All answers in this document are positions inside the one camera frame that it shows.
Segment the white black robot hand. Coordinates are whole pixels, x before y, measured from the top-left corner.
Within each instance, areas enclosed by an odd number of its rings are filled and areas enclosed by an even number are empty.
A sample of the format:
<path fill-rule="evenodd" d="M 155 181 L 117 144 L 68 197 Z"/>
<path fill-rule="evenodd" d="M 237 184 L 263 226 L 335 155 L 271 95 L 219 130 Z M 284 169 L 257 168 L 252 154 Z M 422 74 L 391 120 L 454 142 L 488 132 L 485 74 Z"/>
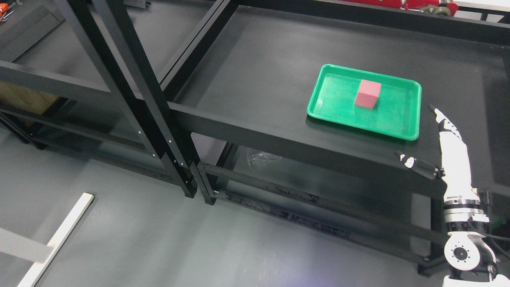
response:
<path fill-rule="evenodd" d="M 395 151 L 395 156 L 410 171 L 430 180 L 441 179 L 446 183 L 443 195 L 445 203 L 455 201 L 480 201 L 480 196 L 472 187 L 471 166 L 467 145 L 456 125 L 437 107 L 428 108 L 435 115 L 438 125 L 441 165 L 433 165 L 422 159 Z"/>

